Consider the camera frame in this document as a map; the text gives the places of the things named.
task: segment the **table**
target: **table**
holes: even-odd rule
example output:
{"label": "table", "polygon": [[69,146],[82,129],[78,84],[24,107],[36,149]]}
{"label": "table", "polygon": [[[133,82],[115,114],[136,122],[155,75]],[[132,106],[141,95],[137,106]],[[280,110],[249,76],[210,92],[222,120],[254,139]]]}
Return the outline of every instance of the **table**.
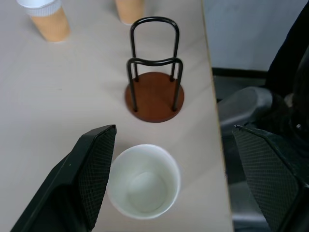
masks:
{"label": "table", "polygon": [[[199,0],[146,2],[146,15],[178,23],[185,101],[172,120],[135,118],[124,102],[131,57],[129,27],[112,0],[63,0],[72,34],[47,43],[22,8],[0,3],[0,226],[8,231],[50,170],[85,132],[117,125],[114,157],[137,144],[165,148],[179,163],[182,189],[173,207],[153,220],[134,220],[107,195],[94,232],[231,232],[231,212],[207,44]],[[170,25],[136,29],[137,55],[172,55]],[[141,67],[140,73],[170,67]]]}

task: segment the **brown wooden base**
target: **brown wooden base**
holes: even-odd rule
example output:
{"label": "brown wooden base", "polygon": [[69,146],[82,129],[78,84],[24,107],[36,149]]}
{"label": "brown wooden base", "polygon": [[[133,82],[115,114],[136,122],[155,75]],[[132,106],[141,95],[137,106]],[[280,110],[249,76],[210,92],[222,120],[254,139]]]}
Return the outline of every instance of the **brown wooden base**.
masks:
{"label": "brown wooden base", "polygon": [[169,75],[160,72],[147,72],[139,75],[134,82],[138,111],[133,110],[130,85],[125,90],[125,101],[129,111],[146,122],[165,122],[175,117],[183,106],[184,91],[179,89],[176,111],[172,111],[176,80],[170,82]]}

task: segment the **kraft paper cup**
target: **kraft paper cup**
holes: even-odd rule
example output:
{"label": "kraft paper cup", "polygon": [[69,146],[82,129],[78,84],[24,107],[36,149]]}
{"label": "kraft paper cup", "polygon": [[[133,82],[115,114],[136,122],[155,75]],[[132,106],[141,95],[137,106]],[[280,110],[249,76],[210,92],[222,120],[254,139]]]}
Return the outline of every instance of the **kraft paper cup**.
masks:
{"label": "kraft paper cup", "polygon": [[144,15],[144,0],[115,0],[120,21],[131,25]]}
{"label": "kraft paper cup", "polygon": [[60,0],[17,0],[23,6],[42,36],[50,42],[64,40],[70,26]]}
{"label": "kraft paper cup", "polygon": [[180,191],[181,177],[174,158],[155,145],[138,145],[112,163],[107,194],[123,215],[152,219],[168,211]]}

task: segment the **wall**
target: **wall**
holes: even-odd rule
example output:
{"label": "wall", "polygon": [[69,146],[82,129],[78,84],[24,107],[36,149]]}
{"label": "wall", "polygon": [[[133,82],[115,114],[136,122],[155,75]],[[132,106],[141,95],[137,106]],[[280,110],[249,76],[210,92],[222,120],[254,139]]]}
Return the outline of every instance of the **wall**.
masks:
{"label": "wall", "polygon": [[213,67],[267,71],[307,0],[204,0]]}

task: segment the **coffee cup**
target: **coffee cup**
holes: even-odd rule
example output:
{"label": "coffee cup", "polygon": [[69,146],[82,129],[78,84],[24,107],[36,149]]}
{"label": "coffee cup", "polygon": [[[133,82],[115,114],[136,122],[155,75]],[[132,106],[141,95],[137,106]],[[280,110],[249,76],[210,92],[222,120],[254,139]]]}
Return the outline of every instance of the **coffee cup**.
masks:
{"label": "coffee cup", "polygon": [[120,21],[131,25],[144,15],[144,0],[115,0]]}
{"label": "coffee cup", "polygon": [[107,194],[123,215],[152,219],[170,209],[180,191],[181,176],[175,159],[155,145],[138,145],[112,163]]}
{"label": "coffee cup", "polygon": [[60,0],[17,0],[32,22],[50,42],[64,40],[70,34],[70,26]]}

